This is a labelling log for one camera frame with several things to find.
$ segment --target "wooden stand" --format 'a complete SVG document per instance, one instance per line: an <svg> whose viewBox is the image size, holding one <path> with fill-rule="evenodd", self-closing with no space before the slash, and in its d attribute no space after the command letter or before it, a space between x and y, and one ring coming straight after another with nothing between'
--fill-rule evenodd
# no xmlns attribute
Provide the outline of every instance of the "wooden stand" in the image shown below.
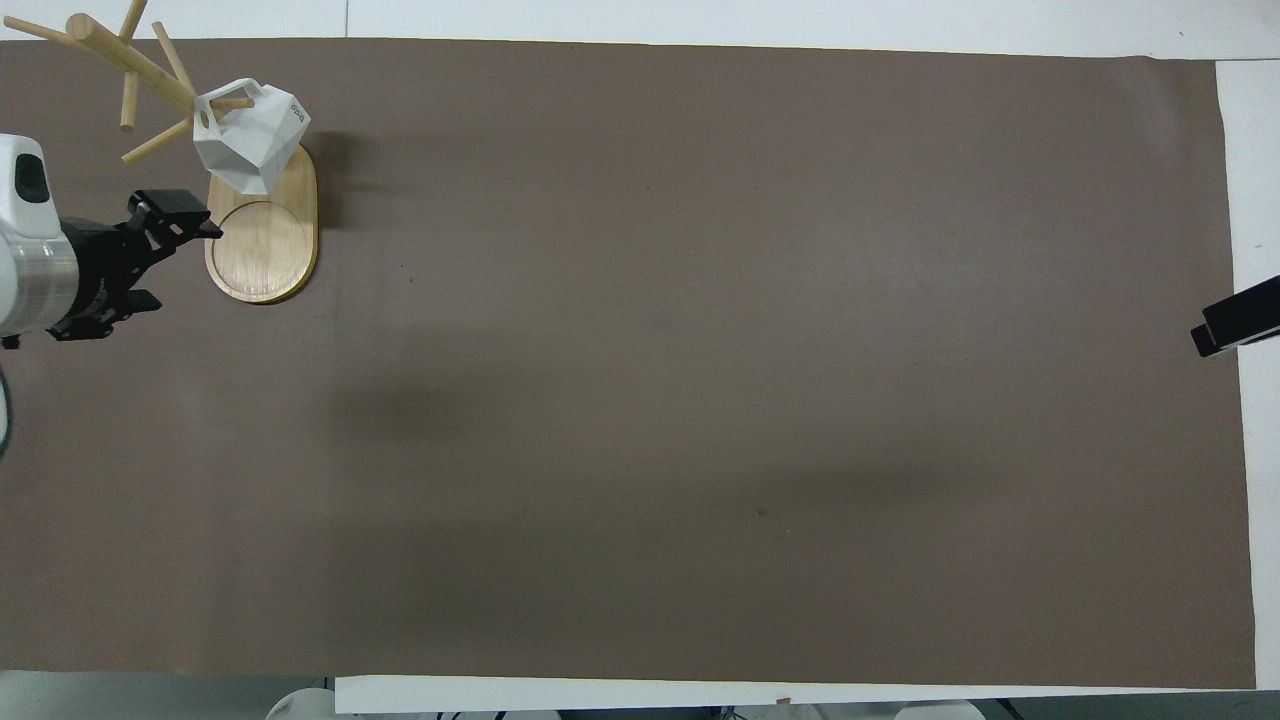
<svg viewBox="0 0 1280 720"><path fill-rule="evenodd" d="M122 131L133 132L140 86L178 110L182 119L125 152L122 156L125 164L189 135L197 96L164 24L155 22L151 27L173 73L133 47L133 33L146 5L146 0L132 0L119 32L111 32L84 13L67 19L67 32L9 15L4 18L6 27L93 53L124 73ZM219 118L223 113L252 106L253 101L244 97L212 101ZM270 195L241 195L214 177L209 184L209 210L224 234L205 242L205 264L218 287L237 300L256 305L279 302L302 290L311 278L320 247L316 204L316 169L301 146Z"/></svg>
<svg viewBox="0 0 1280 720"><path fill-rule="evenodd" d="M316 208L316 170L301 146L270 195L241 195L210 178L210 219L223 228L223 237L205 241L214 283L255 305L292 297L311 278L319 256Z"/></svg>

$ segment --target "brown mat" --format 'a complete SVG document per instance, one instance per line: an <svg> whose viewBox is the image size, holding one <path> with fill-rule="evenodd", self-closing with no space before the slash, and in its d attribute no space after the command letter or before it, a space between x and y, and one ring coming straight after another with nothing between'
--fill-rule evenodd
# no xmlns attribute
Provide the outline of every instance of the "brown mat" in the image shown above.
<svg viewBox="0 0 1280 720"><path fill-rule="evenodd" d="M1211 63L182 50L315 117L320 265L0 356L0 665L1253 684ZM0 67L64 215L206 187Z"/></svg>

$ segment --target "white table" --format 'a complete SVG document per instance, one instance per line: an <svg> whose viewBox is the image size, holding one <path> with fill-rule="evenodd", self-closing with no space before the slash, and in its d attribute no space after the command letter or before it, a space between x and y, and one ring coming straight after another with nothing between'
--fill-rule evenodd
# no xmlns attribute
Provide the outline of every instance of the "white table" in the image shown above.
<svg viewBox="0 0 1280 720"><path fill-rule="evenodd" d="M69 14L83 10L111 26L119 24L127 5L127 0L10 0L5 12L61 27ZM1226 128L1235 284L1244 288L1280 274L1277 1L311 0L305 13L298 9L293 0L216 5L154 0L138 37L152 37L147 24L160 18L174 37L445 37L1222 60L1219 100ZM26 36L0 28L0 40L19 38ZM1280 341L1242 348L1239 366L1257 687L1280 689ZM337 708L424 712L1120 692L1176 689L376 675L338 678Z"/></svg>

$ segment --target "wooden peg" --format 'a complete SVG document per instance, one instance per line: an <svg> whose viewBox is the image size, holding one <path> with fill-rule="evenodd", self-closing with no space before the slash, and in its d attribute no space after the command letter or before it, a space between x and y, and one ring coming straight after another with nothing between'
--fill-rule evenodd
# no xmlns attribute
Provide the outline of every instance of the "wooden peg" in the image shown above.
<svg viewBox="0 0 1280 720"><path fill-rule="evenodd" d="M124 73L124 97L120 100L120 129L133 132L138 117L138 73Z"/></svg>
<svg viewBox="0 0 1280 720"><path fill-rule="evenodd" d="M182 58L178 56L178 49L173 46L173 40L169 40L169 33L164 29L164 23L156 20L151 23L151 29L156 31L156 40L160 41L160 49L164 50L164 56L169 59L169 67L173 68L174 77L178 78L187 90L195 92L196 86L191 85L191 77L187 76L187 68L182 64Z"/></svg>
<svg viewBox="0 0 1280 720"><path fill-rule="evenodd" d="M142 19L142 10L147 9L147 0L133 0L129 12L124 14L124 24L120 26L119 38L124 42L133 40L133 33L138 29L138 20Z"/></svg>
<svg viewBox="0 0 1280 720"><path fill-rule="evenodd" d="M187 115L196 104L196 92L152 63L133 46L120 41L114 32L102 27L84 13L76 13L67 19L67 35L83 44L123 72L138 73L138 81L150 91Z"/></svg>
<svg viewBox="0 0 1280 720"><path fill-rule="evenodd" d="M156 150L165 146L165 143L178 140L183 131L191 129L191 118L183 118L175 123L169 129L161 132L160 135L152 137L151 140L143 142L142 145L129 150L124 155L120 155L120 160L124 160L125 165L132 165L138 160L146 158L147 155L155 152Z"/></svg>
<svg viewBox="0 0 1280 720"><path fill-rule="evenodd" d="M67 35L65 32L59 32L54 28L45 26L37 26L36 23L28 23L27 20L15 18L13 15L4 17L4 26L8 28L13 28L18 32L26 32L27 35L35 35L36 37L44 37L45 40L51 40L54 42L58 42L59 45L65 45L68 47L74 47L77 50L88 50L79 42L76 42L76 40L72 36Z"/></svg>

